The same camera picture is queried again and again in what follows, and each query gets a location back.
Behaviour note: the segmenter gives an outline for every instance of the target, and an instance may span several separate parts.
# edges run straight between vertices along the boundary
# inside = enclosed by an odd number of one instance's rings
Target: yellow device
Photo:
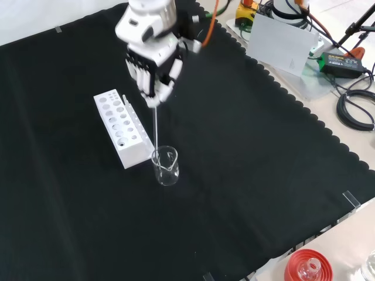
[[[253,0],[242,0],[236,10],[236,26],[243,28],[253,26],[258,7],[259,4]]]

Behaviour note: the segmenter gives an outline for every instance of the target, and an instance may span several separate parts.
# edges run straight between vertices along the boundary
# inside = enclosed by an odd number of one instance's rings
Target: power adapter
[[[322,53],[318,59],[320,72],[332,74],[336,78],[358,78],[364,73],[362,62],[355,57]]]

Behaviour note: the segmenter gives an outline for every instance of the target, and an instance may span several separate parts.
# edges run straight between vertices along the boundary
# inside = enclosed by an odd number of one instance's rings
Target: metal stand
[[[346,29],[345,36],[342,37],[342,39],[339,41],[339,44],[340,45],[344,44],[344,42],[347,41],[347,39],[349,37],[351,37],[351,35],[353,35],[354,33],[365,31],[364,33],[362,33],[359,36],[360,40],[354,47],[354,48],[356,48],[362,43],[362,41],[364,41],[364,39],[366,39],[368,37],[370,32],[375,32],[375,22],[371,26],[363,26],[362,25],[362,24],[364,24],[364,22],[366,20],[368,20],[369,17],[372,16],[373,13],[375,13],[375,4],[372,5],[372,7],[356,23],[353,22],[348,27],[348,29]]]

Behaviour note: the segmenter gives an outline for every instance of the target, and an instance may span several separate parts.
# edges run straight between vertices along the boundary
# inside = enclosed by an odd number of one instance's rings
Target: orange cable
[[[219,6],[219,0],[216,0],[215,9],[214,9],[213,14],[212,14],[212,20],[211,20],[210,28],[209,28],[209,31],[207,33],[207,36],[206,36],[205,40],[202,43],[202,47],[206,47],[207,44],[210,42],[212,31],[213,31],[213,28],[215,26],[215,19],[216,19],[216,13],[217,13],[217,7],[218,6]]]

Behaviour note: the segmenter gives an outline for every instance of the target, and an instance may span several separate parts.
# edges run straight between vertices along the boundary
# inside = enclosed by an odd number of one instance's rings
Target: clear plastic container
[[[362,276],[366,281],[375,281],[375,251],[373,251],[367,261],[361,266]]]
[[[309,259],[298,266],[298,276],[303,281],[320,281],[322,278],[322,265],[319,259]]]

